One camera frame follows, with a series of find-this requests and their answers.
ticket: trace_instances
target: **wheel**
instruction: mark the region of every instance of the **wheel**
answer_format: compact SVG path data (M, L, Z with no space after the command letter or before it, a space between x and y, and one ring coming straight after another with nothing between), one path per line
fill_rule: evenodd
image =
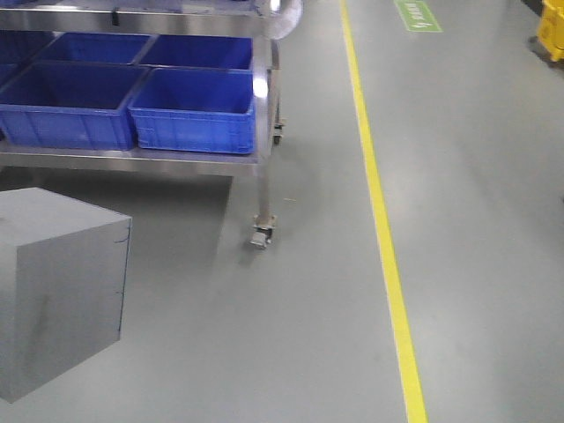
M253 237L250 239L250 243L253 244L257 249L266 249L268 244L271 243L270 238L266 232L257 230Z

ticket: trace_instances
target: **yellow object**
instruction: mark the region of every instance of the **yellow object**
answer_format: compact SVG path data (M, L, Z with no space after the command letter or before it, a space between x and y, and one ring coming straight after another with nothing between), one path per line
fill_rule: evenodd
M564 0L543 0L537 36L550 53L550 60L558 62L564 57Z
M367 172L368 190L375 218L376 235L380 246L380 257L384 282L388 294L388 304L394 339L396 340L397 362L404 390L405 411L408 423L428 423L425 400L419 370L415 360L415 349L413 348L412 334L407 310L405 309L402 284L397 268L394 241L391 236L388 211L384 202L384 193L380 173L376 164L374 141L368 120L367 105L364 100L362 84L360 82L360 71L356 51L353 42L353 30L346 0L341 0L341 17L343 20L343 32L345 36L346 54L351 72L352 93L356 106L357 118L360 131L360 142L364 153L364 164Z

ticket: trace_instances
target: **plastic crate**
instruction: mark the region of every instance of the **plastic crate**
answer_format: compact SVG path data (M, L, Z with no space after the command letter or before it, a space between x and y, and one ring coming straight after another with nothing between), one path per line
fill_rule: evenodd
M0 64L0 85L18 68L16 64Z
M130 104L139 146L249 154L255 148L252 74L157 69Z
M24 3L22 0L0 0L0 7L15 6L16 4Z
M42 31L0 31L0 63L23 63L54 38Z
M249 38L161 35L140 64L248 70L251 57Z
M133 64L150 39L149 35L65 33L35 60Z
M144 68L36 63L0 90L0 126L15 145L129 150L130 96Z

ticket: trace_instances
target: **floor marking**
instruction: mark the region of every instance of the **floor marking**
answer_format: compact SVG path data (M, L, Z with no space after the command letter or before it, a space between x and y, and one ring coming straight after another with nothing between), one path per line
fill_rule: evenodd
M396 0L405 29L413 33L441 33L436 17L423 0Z
M362 151L364 153L368 189L370 191L376 234L380 246L380 257L382 259L384 281L388 293L391 323L394 331L394 339L396 340L397 362L404 390L407 420L409 423L427 423L427 410L425 408L425 400L423 399L412 334L404 304L404 295L402 293L401 280L397 268L394 242L391 236L386 204L384 203L382 182L376 164L374 141L370 130L367 106L360 82L359 64L354 49L351 20L346 0L340 0L340 4L346 54L354 94L354 104L359 121L360 142L362 143Z

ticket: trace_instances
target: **stainless steel cart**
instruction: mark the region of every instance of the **stainless steel cart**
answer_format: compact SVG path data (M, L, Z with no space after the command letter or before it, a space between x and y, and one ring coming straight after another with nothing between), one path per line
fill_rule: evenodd
M294 4L289 7L295 9L289 11L290 24L287 17L276 20L279 0L37 0L0 8L0 29L252 38L256 107L256 151L249 156L139 148L127 152L30 148L3 141L0 167L253 175L257 179L259 207L251 242L266 248L276 221L270 207L269 161L283 126L279 119L278 44L274 40L281 30L274 29L273 24L282 25L285 34L297 24L296 10L301 14L301 0L287 3Z

